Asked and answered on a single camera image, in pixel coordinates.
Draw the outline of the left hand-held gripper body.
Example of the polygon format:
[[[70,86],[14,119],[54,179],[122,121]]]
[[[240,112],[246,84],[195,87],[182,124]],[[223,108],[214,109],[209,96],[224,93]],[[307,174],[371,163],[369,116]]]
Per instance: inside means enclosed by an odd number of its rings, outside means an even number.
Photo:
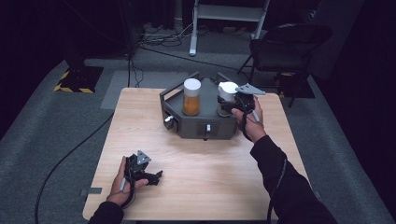
[[[153,174],[145,172],[151,158],[143,151],[138,150],[136,154],[126,158],[124,177],[133,185],[135,181],[140,179],[151,179]]]

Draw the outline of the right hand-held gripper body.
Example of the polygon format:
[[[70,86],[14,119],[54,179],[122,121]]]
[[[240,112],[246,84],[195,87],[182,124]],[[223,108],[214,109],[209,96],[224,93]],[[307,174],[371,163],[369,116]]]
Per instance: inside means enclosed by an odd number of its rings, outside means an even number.
[[[254,96],[265,94],[265,91],[262,91],[249,83],[236,87],[235,90],[236,94],[234,95],[234,108],[237,108],[248,114],[255,109]]]

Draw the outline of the dark grey drawer rack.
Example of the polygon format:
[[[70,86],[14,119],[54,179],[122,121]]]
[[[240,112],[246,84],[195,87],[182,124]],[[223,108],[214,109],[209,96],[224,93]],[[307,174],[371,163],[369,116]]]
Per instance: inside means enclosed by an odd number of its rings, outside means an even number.
[[[231,139],[237,131],[236,118],[221,117],[218,112],[218,85],[223,81],[230,81],[222,73],[204,76],[199,72],[191,74],[192,78],[201,81],[200,111],[195,116],[187,116],[182,112],[183,83],[160,93],[163,125],[167,130],[173,130],[182,138],[188,139]]]

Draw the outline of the person's right hand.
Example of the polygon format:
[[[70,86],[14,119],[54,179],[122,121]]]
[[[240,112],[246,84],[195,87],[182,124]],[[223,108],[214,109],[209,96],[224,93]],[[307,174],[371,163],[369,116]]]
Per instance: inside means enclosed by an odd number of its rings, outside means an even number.
[[[262,108],[257,97],[254,97],[254,102],[255,110],[247,114],[247,120],[243,119],[244,113],[237,108],[233,108],[232,113],[236,117],[238,128],[241,131],[245,131],[247,137],[253,143],[256,143],[266,135],[266,132],[263,126]]]

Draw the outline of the person's left hand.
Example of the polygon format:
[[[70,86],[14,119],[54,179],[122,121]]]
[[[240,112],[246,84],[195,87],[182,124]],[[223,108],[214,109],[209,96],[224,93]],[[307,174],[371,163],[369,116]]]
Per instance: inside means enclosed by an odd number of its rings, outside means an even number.
[[[112,183],[111,191],[106,197],[108,202],[122,206],[131,195],[131,185],[124,179],[126,157],[123,156],[120,168]]]

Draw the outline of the glass jar with orange contents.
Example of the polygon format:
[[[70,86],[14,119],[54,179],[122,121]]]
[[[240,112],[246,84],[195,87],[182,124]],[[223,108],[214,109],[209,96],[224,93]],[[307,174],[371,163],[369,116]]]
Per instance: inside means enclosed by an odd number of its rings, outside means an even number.
[[[196,78],[188,78],[183,83],[183,113],[187,116],[195,116],[200,111],[201,82]]]

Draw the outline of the striped base under chair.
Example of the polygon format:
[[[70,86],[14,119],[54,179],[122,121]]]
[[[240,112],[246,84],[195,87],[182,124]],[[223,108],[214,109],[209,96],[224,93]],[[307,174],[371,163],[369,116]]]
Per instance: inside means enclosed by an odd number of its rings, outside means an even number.
[[[281,97],[314,99],[315,94],[307,80],[299,81],[298,74],[277,73],[275,77],[277,93]]]

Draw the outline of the grey tape marker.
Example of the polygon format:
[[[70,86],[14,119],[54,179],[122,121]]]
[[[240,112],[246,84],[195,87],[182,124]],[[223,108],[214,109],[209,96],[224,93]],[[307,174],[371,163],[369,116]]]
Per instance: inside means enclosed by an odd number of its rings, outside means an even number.
[[[101,188],[89,188],[89,189],[82,189],[80,191],[80,196],[81,197],[86,197],[89,194],[100,194],[102,192]]]

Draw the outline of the black folding chair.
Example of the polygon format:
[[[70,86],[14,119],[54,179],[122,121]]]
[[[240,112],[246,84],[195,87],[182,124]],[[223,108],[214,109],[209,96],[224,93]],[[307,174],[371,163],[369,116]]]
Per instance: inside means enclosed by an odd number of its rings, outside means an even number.
[[[332,29],[323,24],[289,23],[267,31],[261,39],[249,43],[249,56],[238,70],[250,67],[248,82],[252,83],[254,72],[292,73],[299,81],[311,75],[308,66],[315,49],[332,37]],[[295,96],[289,102],[292,107]]]

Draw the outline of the white metal stand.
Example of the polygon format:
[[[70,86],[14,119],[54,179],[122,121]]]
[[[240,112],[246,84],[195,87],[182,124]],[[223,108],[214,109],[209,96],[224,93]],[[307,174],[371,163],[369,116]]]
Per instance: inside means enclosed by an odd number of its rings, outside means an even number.
[[[197,52],[197,28],[199,19],[256,22],[256,30],[250,37],[252,39],[258,39],[261,35],[269,4],[270,0],[263,0],[263,5],[261,7],[233,7],[205,5],[200,4],[199,0],[195,0],[192,11],[192,32],[189,55],[194,57]]]

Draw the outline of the black striped stand base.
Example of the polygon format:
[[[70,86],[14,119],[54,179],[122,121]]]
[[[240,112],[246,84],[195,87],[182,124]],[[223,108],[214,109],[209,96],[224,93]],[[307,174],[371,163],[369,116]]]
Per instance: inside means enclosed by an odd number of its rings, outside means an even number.
[[[54,90],[95,93],[96,84],[104,68],[100,66],[87,66],[79,57],[66,58],[65,61],[68,68],[61,76]]]

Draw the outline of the grey leaning panel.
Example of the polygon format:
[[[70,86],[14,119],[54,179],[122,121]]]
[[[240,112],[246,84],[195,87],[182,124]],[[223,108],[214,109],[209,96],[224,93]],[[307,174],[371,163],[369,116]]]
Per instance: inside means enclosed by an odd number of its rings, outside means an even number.
[[[322,0],[312,22],[327,25],[332,37],[318,47],[309,66],[315,77],[328,79],[365,0]]]

